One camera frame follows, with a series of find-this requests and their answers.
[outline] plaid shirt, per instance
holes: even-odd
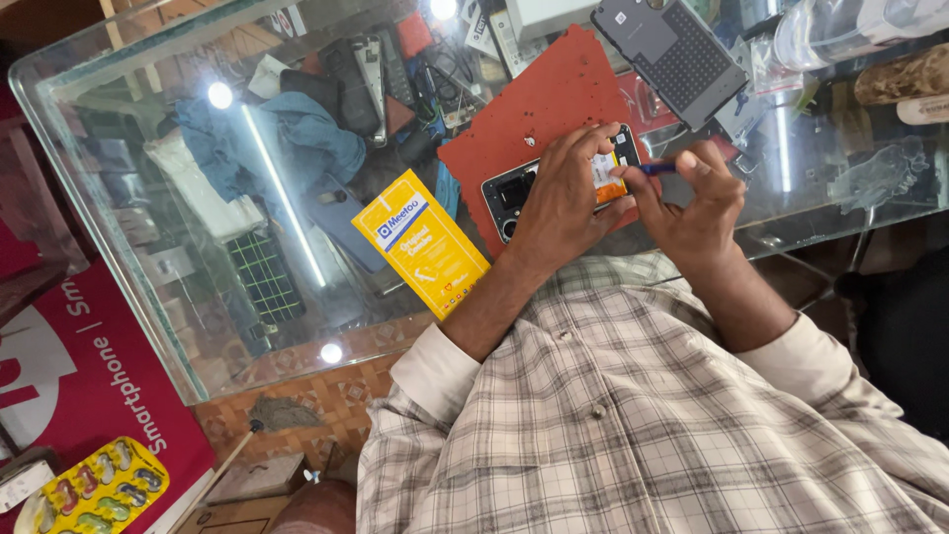
[[[437,327],[392,370],[360,532],[940,532],[949,451],[800,315],[730,354],[662,255],[584,257],[483,365]]]

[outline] yellow blister pack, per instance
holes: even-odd
[[[30,496],[15,534],[119,534],[166,489],[158,458],[121,437]]]
[[[491,268],[411,169],[352,222],[439,319]]]

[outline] green grid mat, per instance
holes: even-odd
[[[307,312],[272,236],[249,232],[227,247],[262,321],[273,325]]]

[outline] glass countertop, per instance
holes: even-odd
[[[690,3],[733,56],[776,15],[766,0]],[[194,404],[404,351],[435,321],[349,223],[409,168],[491,257],[435,149],[558,37],[517,41],[505,24],[500,1],[158,0],[24,58],[10,82]],[[605,53],[650,156],[703,139],[723,149],[748,185],[735,238],[763,257],[949,205],[945,124],[908,126],[852,96],[866,66],[940,42],[812,72],[795,90],[752,84],[695,132]],[[681,177],[661,181],[665,200],[690,199]],[[589,253],[654,248],[632,223]]]

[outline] red mat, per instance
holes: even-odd
[[[550,142],[580,126],[613,121],[629,124],[629,108],[616,76],[593,31],[572,25],[474,116],[468,131],[438,149],[438,156],[461,182],[461,198],[493,257],[505,245],[497,235],[481,184],[540,158]],[[534,146],[525,143],[526,137],[535,139]],[[645,154],[638,138],[636,143],[640,154]],[[634,208],[613,230],[638,218]]]

